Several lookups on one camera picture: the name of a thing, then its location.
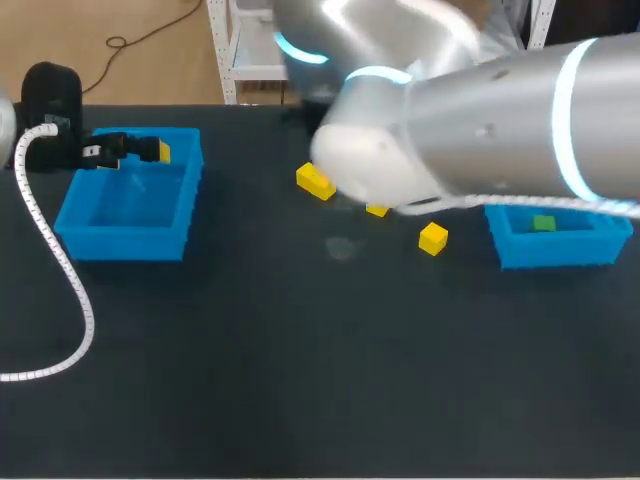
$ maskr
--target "yellow block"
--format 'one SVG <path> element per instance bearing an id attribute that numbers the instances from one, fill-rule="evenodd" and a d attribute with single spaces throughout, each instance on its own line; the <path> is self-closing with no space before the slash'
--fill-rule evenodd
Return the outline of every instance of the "yellow block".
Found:
<path id="1" fill-rule="evenodd" d="M 375 205 L 367 205 L 367 212 L 369 212 L 372 215 L 375 215 L 376 217 L 384 217 L 387 212 L 389 211 L 388 208 L 384 208 L 384 207 L 376 207 Z"/>
<path id="2" fill-rule="evenodd" d="M 419 246 L 425 252 L 438 255 L 447 245 L 449 232 L 437 223 L 431 222 L 422 232 L 420 232 Z"/>
<path id="3" fill-rule="evenodd" d="M 160 158 L 158 160 L 160 160 L 160 163 L 171 163 L 171 148 L 162 140 L 159 140 L 159 142 Z"/>
<path id="4" fill-rule="evenodd" d="M 329 200 L 336 193 L 336 187 L 329 183 L 329 178 L 310 162 L 305 163 L 296 171 L 296 182 L 300 187 L 321 200 Z"/>

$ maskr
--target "shelf leg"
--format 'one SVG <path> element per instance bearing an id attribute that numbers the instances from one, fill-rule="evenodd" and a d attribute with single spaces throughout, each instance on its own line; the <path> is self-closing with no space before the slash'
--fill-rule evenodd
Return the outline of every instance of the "shelf leg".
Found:
<path id="1" fill-rule="evenodd" d="M 229 32 L 227 29 L 227 0 L 207 0 L 211 35 L 216 48 L 220 86 L 226 105 L 236 105 L 236 83 L 231 76 L 233 59 L 230 58 Z"/>

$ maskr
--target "green block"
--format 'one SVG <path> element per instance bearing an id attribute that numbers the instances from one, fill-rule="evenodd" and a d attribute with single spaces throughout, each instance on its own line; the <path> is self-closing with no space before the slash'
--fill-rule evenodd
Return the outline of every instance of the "green block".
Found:
<path id="1" fill-rule="evenodd" d="M 555 232 L 556 218 L 549 215 L 534 215 L 533 229 L 536 232 Z"/>

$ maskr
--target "white metal shelf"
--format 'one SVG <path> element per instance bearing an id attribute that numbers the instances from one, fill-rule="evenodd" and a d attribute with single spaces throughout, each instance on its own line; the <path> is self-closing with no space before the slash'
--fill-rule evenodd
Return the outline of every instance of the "white metal shelf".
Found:
<path id="1" fill-rule="evenodd" d="M 519 32 L 530 1 L 534 14 L 528 47 L 544 46 L 556 0 L 491 1 L 494 6 L 482 37 L 484 61 L 522 48 Z M 282 57 L 273 40 L 269 10 L 242 10 L 236 0 L 230 0 L 233 33 L 229 38 L 227 0 L 207 0 L 207 7 L 226 104 L 237 103 L 236 81 L 286 80 Z"/>
<path id="2" fill-rule="evenodd" d="M 236 22 L 230 45 L 233 58 L 231 75 L 234 80 L 287 79 L 273 34 L 273 23 L 256 17 Z"/>

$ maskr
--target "white cable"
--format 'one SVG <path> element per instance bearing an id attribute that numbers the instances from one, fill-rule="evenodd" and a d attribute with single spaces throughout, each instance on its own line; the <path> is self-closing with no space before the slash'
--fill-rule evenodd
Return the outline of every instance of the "white cable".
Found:
<path id="1" fill-rule="evenodd" d="M 78 278 L 78 274 L 73 269 L 71 262 L 67 258 L 67 255 L 64 253 L 64 250 L 58 243 L 56 236 L 51 231 L 51 228 L 47 224 L 42 212 L 40 211 L 40 207 L 36 203 L 35 198 L 33 197 L 33 193 L 31 192 L 31 187 L 29 186 L 29 181 L 27 180 L 27 173 L 25 169 L 25 157 L 27 154 L 27 149 L 32 141 L 39 137 L 55 137 L 58 135 L 58 127 L 54 124 L 43 123 L 35 128 L 27 130 L 24 132 L 20 140 L 18 141 L 18 145 L 16 146 L 15 152 L 15 160 L 14 160 L 14 169 L 16 172 L 16 180 L 18 181 L 18 187 L 20 188 L 20 193 L 22 194 L 22 198 L 24 200 L 29 213 L 31 213 L 31 217 L 33 217 L 33 221 L 36 223 L 38 230 L 44 237 L 47 245 L 51 249 L 51 252 L 58 260 L 58 263 L 62 267 L 65 275 L 69 279 L 69 283 L 76 292 L 78 297 L 78 301 L 80 302 L 80 306 L 82 307 L 82 313 L 84 315 L 84 337 L 82 338 L 82 343 L 78 347 L 78 349 L 66 360 L 53 365 L 51 367 L 42 368 L 40 370 L 31 370 L 29 372 L 20 372 L 20 373 L 2 373 L 0 374 L 0 382 L 20 382 L 23 380 L 33 380 L 34 378 L 42 378 L 48 377 L 50 375 L 54 375 L 56 373 L 62 372 L 67 368 L 71 367 L 75 363 L 80 360 L 85 353 L 89 350 L 91 346 L 91 342 L 93 341 L 93 334 L 95 330 L 95 322 L 93 318 L 93 309 L 91 308 L 91 302 L 89 301 L 89 296 Z"/>
<path id="2" fill-rule="evenodd" d="M 619 200 L 586 202 L 579 198 L 530 197 L 526 195 L 467 195 L 449 197 L 424 205 L 397 207 L 402 215 L 426 215 L 450 208 L 471 208 L 479 205 L 519 205 L 525 207 L 566 208 L 583 210 L 615 217 L 627 217 L 640 220 L 640 205 Z"/>

